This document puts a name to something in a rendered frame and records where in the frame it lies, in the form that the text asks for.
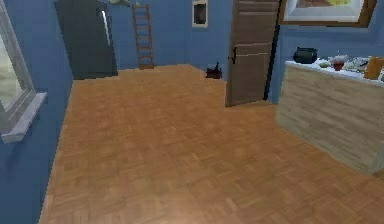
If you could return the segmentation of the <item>large brown framed picture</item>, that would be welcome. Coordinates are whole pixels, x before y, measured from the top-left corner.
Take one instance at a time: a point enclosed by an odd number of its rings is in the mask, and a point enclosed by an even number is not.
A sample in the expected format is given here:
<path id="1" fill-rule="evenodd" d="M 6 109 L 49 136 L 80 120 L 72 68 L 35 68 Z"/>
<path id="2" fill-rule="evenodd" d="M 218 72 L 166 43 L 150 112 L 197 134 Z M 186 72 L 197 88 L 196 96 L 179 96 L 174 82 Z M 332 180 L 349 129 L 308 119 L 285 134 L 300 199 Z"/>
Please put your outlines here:
<path id="1" fill-rule="evenodd" d="M 367 28 L 377 0 L 282 0 L 281 25 Z"/>

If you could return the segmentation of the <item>grey framed window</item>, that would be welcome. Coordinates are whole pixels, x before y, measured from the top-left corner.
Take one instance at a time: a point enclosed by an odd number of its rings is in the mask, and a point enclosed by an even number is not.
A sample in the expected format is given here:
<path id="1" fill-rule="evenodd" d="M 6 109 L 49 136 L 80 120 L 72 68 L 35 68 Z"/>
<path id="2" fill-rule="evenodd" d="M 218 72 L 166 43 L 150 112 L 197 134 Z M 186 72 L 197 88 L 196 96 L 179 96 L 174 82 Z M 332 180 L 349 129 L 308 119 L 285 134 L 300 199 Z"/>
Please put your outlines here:
<path id="1" fill-rule="evenodd" d="M 0 139 L 22 141 L 47 97 L 37 92 L 4 0 L 0 0 Z"/>

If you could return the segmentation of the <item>dark grey fridge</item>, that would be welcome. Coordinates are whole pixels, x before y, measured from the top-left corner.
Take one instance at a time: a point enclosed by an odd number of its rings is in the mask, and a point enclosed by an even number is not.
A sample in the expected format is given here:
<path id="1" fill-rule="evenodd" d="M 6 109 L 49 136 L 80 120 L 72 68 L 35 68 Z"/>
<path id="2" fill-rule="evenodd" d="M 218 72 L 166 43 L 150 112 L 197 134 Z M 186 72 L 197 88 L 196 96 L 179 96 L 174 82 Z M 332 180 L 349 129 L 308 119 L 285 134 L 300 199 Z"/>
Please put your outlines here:
<path id="1" fill-rule="evenodd" d="M 107 4 L 103 0 L 55 0 L 54 6 L 75 80 L 117 76 Z M 101 11 L 107 15 L 108 46 Z"/>

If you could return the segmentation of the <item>brown wooden room door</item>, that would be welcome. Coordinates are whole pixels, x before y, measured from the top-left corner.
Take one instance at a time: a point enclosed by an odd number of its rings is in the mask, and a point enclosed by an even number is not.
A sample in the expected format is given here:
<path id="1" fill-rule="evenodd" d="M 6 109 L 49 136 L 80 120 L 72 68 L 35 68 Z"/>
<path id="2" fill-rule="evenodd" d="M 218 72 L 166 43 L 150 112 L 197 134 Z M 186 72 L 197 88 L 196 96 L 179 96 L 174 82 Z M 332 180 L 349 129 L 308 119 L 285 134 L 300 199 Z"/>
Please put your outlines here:
<path id="1" fill-rule="evenodd" d="M 264 98 L 278 10 L 279 0 L 233 0 L 226 107 Z"/>

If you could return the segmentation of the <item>red cup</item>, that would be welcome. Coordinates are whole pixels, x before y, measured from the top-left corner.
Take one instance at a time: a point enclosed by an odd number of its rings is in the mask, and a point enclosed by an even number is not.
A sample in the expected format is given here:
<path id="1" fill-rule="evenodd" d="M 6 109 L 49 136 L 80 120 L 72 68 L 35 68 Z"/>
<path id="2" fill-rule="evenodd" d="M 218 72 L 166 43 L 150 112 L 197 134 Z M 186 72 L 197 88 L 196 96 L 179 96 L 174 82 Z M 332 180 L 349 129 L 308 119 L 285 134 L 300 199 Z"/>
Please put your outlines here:
<path id="1" fill-rule="evenodd" d="M 347 60 L 347 55 L 337 55 L 330 58 L 330 63 L 332 64 L 335 71 L 340 71 Z"/>

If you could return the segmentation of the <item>light wooden counter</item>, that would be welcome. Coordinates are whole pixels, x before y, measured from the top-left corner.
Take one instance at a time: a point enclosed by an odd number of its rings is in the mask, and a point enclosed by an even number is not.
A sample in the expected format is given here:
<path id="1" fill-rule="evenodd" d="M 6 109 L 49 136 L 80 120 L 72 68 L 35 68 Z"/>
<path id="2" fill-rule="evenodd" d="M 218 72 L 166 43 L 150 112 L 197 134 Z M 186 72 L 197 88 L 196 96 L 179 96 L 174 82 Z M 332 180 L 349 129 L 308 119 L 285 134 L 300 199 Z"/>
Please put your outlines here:
<path id="1" fill-rule="evenodd" d="M 287 61 L 276 121 L 359 172 L 384 170 L 382 81 Z"/>

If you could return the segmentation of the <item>black pot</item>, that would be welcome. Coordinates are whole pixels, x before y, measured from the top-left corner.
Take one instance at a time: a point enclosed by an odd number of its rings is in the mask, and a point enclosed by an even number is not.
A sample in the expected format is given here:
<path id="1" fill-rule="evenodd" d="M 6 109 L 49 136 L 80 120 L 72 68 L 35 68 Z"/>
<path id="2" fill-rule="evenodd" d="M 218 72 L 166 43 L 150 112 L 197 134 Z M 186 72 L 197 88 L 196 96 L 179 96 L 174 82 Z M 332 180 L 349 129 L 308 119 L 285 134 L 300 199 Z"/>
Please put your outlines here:
<path id="1" fill-rule="evenodd" d="M 312 64 L 317 60 L 318 50 L 315 48 L 298 47 L 293 55 L 296 63 Z"/>

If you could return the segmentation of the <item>small cream framed picture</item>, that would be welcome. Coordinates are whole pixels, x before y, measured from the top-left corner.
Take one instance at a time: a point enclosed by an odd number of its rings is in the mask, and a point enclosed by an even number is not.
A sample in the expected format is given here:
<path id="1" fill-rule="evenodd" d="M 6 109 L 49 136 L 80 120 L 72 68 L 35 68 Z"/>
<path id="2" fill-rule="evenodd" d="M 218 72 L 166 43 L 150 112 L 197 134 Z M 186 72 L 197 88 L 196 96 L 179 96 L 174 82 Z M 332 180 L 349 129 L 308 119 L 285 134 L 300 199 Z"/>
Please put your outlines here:
<path id="1" fill-rule="evenodd" d="M 208 27 L 208 0 L 192 2 L 192 26 L 194 28 Z"/>

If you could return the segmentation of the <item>brown wooden ladder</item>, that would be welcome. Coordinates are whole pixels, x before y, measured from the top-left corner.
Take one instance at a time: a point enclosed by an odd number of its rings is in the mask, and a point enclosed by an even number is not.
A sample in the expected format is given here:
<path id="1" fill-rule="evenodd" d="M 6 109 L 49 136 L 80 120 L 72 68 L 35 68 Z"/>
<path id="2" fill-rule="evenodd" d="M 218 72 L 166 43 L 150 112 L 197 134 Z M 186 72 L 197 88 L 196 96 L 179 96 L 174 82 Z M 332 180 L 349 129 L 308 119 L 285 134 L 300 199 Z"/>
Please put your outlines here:
<path id="1" fill-rule="evenodd" d="M 150 7 L 136 2 L 132 6 L 137 63 L 140 70 L 153 69 L 152 27 Z"/>

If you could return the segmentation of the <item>small dark red object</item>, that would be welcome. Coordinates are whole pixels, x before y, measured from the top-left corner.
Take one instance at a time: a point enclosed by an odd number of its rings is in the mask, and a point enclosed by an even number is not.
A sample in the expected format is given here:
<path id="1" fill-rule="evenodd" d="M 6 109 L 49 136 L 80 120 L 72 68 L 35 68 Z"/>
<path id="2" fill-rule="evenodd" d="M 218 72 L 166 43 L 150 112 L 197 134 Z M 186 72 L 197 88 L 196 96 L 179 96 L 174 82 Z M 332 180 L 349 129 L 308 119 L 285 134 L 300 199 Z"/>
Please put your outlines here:
<path id="1" fill-rule="evenodd" d="M 206 77 L 207 78 L 213 78 L 213 79 L 221 79 L 222 78 L 222 70 L 219 67 L 219 63 L 216 63 L 216 66 L 214 69 L 210 69 L 210 68 L 207 69 Z"/>

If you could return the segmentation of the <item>orange brown box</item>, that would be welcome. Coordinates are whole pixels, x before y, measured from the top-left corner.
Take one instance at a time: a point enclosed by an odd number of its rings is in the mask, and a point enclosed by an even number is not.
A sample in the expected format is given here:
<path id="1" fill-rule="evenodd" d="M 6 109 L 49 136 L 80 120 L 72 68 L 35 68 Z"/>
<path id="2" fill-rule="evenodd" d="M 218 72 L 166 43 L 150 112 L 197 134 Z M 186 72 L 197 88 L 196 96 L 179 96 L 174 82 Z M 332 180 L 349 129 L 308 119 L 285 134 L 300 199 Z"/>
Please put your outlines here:
<path id="1" fill-rule="evenodd" d="M 370 80 L 377 80 L 383 67 L 384 58 L 371 57 L 365 70 L 364 78 Z"/>

